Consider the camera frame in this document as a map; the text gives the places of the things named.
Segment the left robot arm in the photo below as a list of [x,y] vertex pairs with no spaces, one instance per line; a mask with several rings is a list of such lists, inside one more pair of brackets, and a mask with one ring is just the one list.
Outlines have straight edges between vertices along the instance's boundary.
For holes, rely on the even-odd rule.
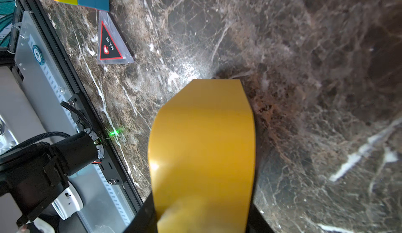
[[[85,132],[56,144],[40,134],[1,155],[1,231],[19,232],[69,187],[68,177],[95,163]],[[152,193],[128,233],[270,233],[253,204],[256,137],[234,132],[152,132]]]

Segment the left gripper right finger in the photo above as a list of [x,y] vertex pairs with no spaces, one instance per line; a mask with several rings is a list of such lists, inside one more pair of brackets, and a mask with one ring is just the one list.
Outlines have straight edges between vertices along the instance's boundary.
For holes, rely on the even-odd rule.
[[275,233],[254,203],[250,205],[246,233]]

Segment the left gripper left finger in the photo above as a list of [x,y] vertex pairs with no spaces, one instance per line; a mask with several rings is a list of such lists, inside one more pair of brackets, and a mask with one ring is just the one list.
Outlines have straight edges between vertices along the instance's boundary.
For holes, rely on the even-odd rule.
[[157,214],[153,202],[153,194],[145,200],[134,220],[124,233],[157,233]]

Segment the yellow alarm clock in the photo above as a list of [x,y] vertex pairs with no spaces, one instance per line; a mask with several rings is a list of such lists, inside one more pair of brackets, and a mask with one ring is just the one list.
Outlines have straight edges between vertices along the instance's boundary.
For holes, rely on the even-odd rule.
[[245,232],[255,158],[241,81],[192,80],[160,109],[149,137],[158,232]]

